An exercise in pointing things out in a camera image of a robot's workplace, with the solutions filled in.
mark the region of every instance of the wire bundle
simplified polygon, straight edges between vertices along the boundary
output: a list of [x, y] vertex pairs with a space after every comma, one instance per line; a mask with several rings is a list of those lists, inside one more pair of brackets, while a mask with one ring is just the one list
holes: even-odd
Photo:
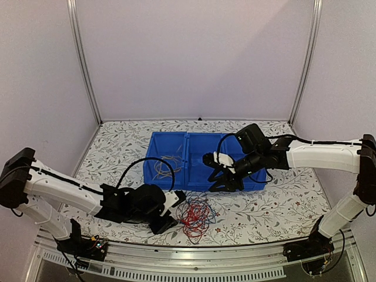
[[183, 232], [192, 244], [198, 244], [210, 224], [216, 223], [216, 212], [204, 195], [193, 196], [176, 209], [176, 218], [184, 224]]
[[[178, 173], [182, 170], [183, 166], [183, 159], [180, 156], [162, 156], [162, 160], [170, 161], [171, 165], [173, 166], [174, 173]], [[164, 169], [163, 166], [166, 166], [162, 162], [155, 162], [154, 169], [157, 172], [157, 174], [154, 176], [153, 180], [155, 178], [162, 179], [165, 177], [172, 177], [170, 169]]]

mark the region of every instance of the white wall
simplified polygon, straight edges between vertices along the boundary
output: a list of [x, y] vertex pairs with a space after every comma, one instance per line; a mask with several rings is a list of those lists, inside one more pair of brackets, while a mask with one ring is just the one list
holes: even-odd
[[[67, 174], [95, 131], [65, 0], [0, 2], [0, 166], [25, 146]], [[38, 229], [0, 207], [0, 281], [20, 282]]]
[[[298, 114], [301, 137], [350, 140], [376, 136], [376, 5], [374, 0], [324, 1], [313, 64]], [[317, 170], [334, 205], [355, 176]], [[376, 281], [376, 222], [362, 214], [352, 224], [370, 281]]]
[[103, 120], [287, 120], [313, 3], [78, 1]]

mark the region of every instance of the table surface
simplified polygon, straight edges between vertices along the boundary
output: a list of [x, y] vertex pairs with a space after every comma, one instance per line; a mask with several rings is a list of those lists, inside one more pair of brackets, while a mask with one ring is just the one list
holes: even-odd
[[[122, 172], [135, 160], [146, 156], [152, 132], [236, 132], [247, 121], [130, 121], [106, 122], [94, 139], [77, 178], [86, 182], [115, 185]], [[255, 122], [266, 136], [293, 133], [286, 122]], [[79, 209], [63, 205], [61, 213], [76, 219], [85, 235], [98, 234], [113, 241], [164, 246], [235, 246], [303, 237], [329, 205], [310, 168], [270, 170], [274, 180], [263, 191], [203, 193], [215, 211], [215, 223], [199, 239], [183, 233], [183, 225], [154, 235], [146, 224], [114, 223], [96, 219]], [[123, 184], [143, 183], [142, 164], [135, 166]], [[198, 193], [188, 192], [188, 197]]]

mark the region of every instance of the blue storage box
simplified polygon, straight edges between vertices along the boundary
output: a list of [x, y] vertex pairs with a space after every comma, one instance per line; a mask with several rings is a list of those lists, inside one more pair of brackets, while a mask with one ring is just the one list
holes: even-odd
[[[186, 132], [153, 132], [147, 149], [147, 157], [158, 157], [167, 161], [174, 169], [175, 189], [184, 189], [184, 160], [186, 153]], [[143, 164], [144, 182], [170, 189], [169, 168], [157, 160], [146, 160]]]
[[224, 134], [221, 133], [188, 133], [185, 161], [186, 190], [208, 191], [213, 185], [207, 181], [213, 169], [202, 162], [206, 153], [217, 150], [218, 142]]
[[[209, 191], [213, 184], [207, 179], [213, 173], [211, 167], [202, 162], [206, 153], [217, 150], [218, 142], [224, 133], [186, 133], [153, 132], [147, 150], [147, 157], [159, 157], [169, 162], [175, 171], [175, 189], [191, 191]], [[222, 144], [221, 153], [239, 160], [245, 155], [235, 137], [229, 136]], [[147, 160], [143, 164], [144, 182], [158, 185], [161, 189], [170, 189], [172, 178], [168, 167], [161, 162]], [[263, 169], [252, 174], [252, 178], [264, 182], [266, 171]], [[255, 183], [248, 177], [243, 179], [244, 191], [263, 190], [264, 183]]]
[[[226, 154], [230, 155], [235, 161], [242, 159], [245, 157], [245, 154], [241, 150], [241, 146], [235, 136], [229, 136], [223, 141], [226, 150]], [[266, 170], [261, 169], [258, 172], [255, 172], [251, 175], [251, 177], [259, 182], [264, 182], [266, 180]], [[251, 180], [251, 178], [246, 177], [243, 179], [244, 183], [244, 191], [258, 191], [263, 190], [265, 188], [265, 183], [256, 183]]]

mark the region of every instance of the white robotic arm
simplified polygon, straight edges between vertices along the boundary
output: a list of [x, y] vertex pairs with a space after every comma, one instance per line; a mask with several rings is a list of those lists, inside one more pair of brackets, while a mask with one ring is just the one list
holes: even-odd
[[34, 153], [25, 148], [5, 164], [0, 176], [0, 204], [32, 218], [53, 235], [58, 249], [65, 253], [104, 260], [106, 239], [83, 238], [80, 225], [59, 214], [44, 198], [117, 223], [148, 223], [154, 234], [177, 224], [169, 209], [185, 200], [181, 191], [164, 193], [148, 184], [132, 189], [82, 182], [45, 166], [34, 159]]
[[[347, 142], [307, 141], [293, 135], [265, 137], [256, 124], [225, 137], [230, 135], [237, 138], [246, 156], [235, 161], [230, 156], [219, 153], [224, 139], [217, 152], [204, 155], [203, 162], [215, 169], [209, 177], [209, 181], [214, 182], [211, 191], [242, 190], [243, 178], [260, 169], [313, 167], [357, 174], [354, 191], [317, 220], [307, 240], [284, 246], [284, 255], [288, 261], [333, 251], [332, 236], [369, 205], [376, 204], [376, 141], [371, 135]], [[314, 274], [320, 274], [322, 268], [315, 268], [315, 271]]]

